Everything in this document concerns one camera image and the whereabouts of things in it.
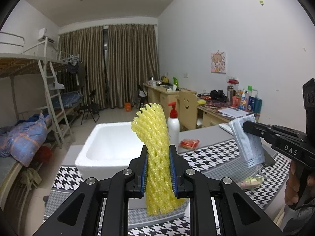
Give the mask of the person's right hand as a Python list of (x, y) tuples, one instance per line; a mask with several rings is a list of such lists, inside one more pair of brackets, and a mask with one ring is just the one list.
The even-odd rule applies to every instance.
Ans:
[(284, 191), (284, 200), (287, 205), (296, 204), (299, 200), (298, 192), (299, 192), (299, 179), (295, 175), (296, 173), (296, 162), (294, 160), (290, 163), (288, 180), (286, 182), (286, 189)]

